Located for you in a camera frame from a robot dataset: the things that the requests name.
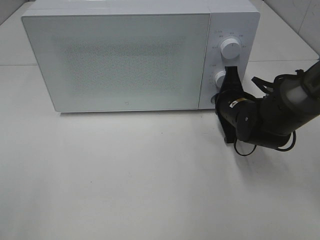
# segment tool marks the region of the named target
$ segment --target black robotic arm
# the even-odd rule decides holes
[[[212,98],[225,133],[225,142],[237,140],[288,151],[296,142],[295,130],[320,115],[320,61],[306,72],[283,74],[267,82],[252,81],[266,95],[256,98],[243,90],[236,66],[225,67],[226,75],[220,92]],[[287,144],[293,134],[289,148]]]

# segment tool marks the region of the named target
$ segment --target white knob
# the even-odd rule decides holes
[[[225,80],[226,71],[220,71],[215,75],[215,85],[220,89]]]
[[[230,37],[221,43],[220,50],[225,59],[235,59],[241,52],[241,44],[236,38]]]

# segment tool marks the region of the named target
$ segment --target microwave control panel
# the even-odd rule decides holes
[[[226,66],[237,66],[240,80],[244,78],[259,18],[259,12],[211,14],[199,109],[215,108],[212,98],[219,92]]]

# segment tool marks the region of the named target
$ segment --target white table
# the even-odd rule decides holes
[[[19,20],[29,4],[0,26],[1,240],[319,240],[320,118],[290,152],[240,157],[213,111],[60,115]],[[256,95],[253,76],[318,58],[261,4]]]

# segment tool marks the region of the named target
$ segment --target white wall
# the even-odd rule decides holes
[[[28,0],[0,0],[0,24]]]
[[[264,0],[320,54],[320,0]]]

